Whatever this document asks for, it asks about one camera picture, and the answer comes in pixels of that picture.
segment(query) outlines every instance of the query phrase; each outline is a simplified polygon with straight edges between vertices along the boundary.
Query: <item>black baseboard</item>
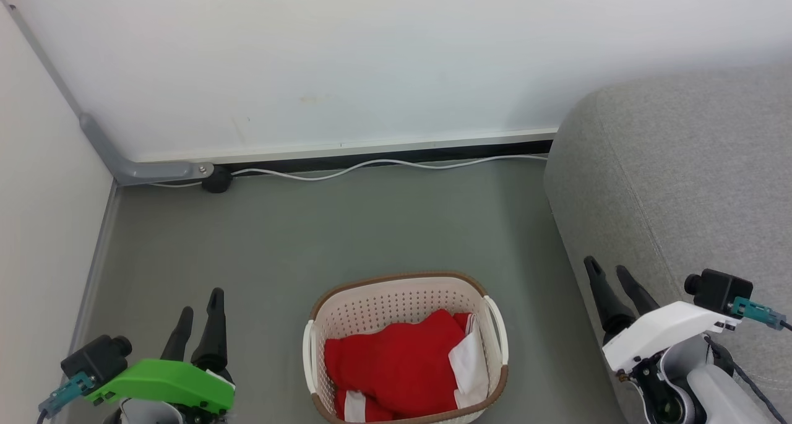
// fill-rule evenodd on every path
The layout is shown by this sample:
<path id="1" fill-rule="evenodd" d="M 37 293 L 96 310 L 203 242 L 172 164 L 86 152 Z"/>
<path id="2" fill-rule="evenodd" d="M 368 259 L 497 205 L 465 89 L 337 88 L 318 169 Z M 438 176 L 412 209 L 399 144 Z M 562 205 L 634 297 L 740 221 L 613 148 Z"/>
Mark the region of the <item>black baseboard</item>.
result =
<path id="1" fill-rule="evenodd" d="M 315 170 L 339 170 L 374 159 L 399 159 L 408 162 L 452 161 L 457 159 L 489 158 L 507 154 L 545 154 L 549 152 L 552 140 L 516 142 L 512 144 L 468 145 L 446 149 L 407 150 L 376 154 L 354 154 L 325 158 L 286 159 L 283 161 L 241 162 L 224 164 L 230 172 L 243 168 L 266 168 L 281 173 L 311 172 Z"/>

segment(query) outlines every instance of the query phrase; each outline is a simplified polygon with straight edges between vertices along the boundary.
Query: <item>white wall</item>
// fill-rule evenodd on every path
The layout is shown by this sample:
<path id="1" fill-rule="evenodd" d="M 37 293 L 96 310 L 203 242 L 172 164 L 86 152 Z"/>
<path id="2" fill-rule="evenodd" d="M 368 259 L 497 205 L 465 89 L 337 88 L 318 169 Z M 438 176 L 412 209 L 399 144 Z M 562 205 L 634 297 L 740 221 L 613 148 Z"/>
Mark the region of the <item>white wall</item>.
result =
<path id="1" fill-rule="evenodd" d="M 61 381 L 111 176 L 0 6 L 0 422 Z"/>
<path id="2" fill-rule="evenodd" d="M 11 1 L 144 161 L 486 140 L 608 82 L 792 46 L 792 0 Z"/>

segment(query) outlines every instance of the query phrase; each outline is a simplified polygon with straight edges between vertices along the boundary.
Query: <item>white cloth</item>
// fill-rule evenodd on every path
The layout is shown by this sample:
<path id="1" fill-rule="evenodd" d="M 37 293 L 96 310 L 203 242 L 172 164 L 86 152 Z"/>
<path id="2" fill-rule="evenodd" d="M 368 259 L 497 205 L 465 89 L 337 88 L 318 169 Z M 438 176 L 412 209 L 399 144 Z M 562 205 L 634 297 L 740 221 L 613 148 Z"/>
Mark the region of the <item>white cloth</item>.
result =
<path id="1" fill-rule="evenodd" d="M 487 399 L 489 394 L 484 346 L 472 314 L 467 319 L 465 332 L 467 336 L 448 353 L 448 361 L 456 378 L 457 390 L 454 391 L 454 399 L 458 408 L 475 406 Z"/>
<path id="2" fill-rule="evenodd" d="M 366 396 L 363 393 L 347 391 L 347 397 L 344 400 L 344 421 L 366 421 Z"/>

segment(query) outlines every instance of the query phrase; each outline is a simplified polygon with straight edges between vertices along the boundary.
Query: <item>basket handle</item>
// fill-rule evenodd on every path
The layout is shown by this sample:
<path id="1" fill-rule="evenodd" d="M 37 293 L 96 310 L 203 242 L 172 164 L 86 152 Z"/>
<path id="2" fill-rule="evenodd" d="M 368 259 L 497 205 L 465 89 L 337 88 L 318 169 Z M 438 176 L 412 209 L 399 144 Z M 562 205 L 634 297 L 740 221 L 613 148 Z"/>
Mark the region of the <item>basket handle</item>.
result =
<path id="1" fill-rule="evenodd" d="M 503 365 L 509 364 L 509 336 L 506 336 L 506 324 L 503 322 L 501 310 L 495 305 L 495 300 L 492 300 L 489 295 L 484 296 L 484 301 L 487 303 L 489 312 L 495 318 L 495 325 L 497 325 L 498 343 L 501 345 L 501 356 L 503 357 Z"/>
<path id="2" fill-rule="evenodd" d="M 316 345 L 314 345 L 314 321 L 309 320 L 303 331 L 303 371 L 305 383 L 311 395 L 316 393 Z"/>

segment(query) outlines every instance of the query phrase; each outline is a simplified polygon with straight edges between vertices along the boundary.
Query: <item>black cable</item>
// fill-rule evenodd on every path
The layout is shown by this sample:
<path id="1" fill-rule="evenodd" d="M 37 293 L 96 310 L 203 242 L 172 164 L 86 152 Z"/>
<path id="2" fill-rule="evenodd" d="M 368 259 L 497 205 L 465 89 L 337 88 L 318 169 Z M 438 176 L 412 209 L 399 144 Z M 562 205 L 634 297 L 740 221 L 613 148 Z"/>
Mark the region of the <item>black cable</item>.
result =
<path id="1" fill-rule="evenodd" d="M 712 337 L 707 336 L 705 334 L 704 340 L 706 340 L 707 343 L 710 344 L 713 354 L 718 355 L 718 351 L 715 350 L 715 345 L 713 345 Z M 773 405 L 773 402 L 770 402 L 770 399 L 768 399 L 767 396 L 764 396 L 764 393 L 762 393 L 759 387 L 757 387 L 756 384 L 754 384 L 754 382 L 751 381 L 749 377 L 747 377 L 747 374 L 745 374 L 745 371 L 742 370 L 740 365 L 738 365 L 738 363 L 736 363 L 735 361 L 730 361 L 730 362 L 732 363 L 734 370 L 738 373 L 738 376 L 740 376 L 743 379 L 743 381 L 745 381 L 745 384 L 747 384 L 747 386 L 751 388 L 751 390 L 756 395 L 756 397 L 759 398 L 762 402 L 764 402 L 764 405 L 767 406 L 767 410 L 770 411 L 770 413 L 775 417 L 775 419 L 777 419 L 778 422 L 780 422 L 781 424 L 786 424 L 786 419 L 784 419 L 784 416 L 781 416 L 781 413 L 778 413 L 778 410 L 776 410 L 775 406 Z"/>

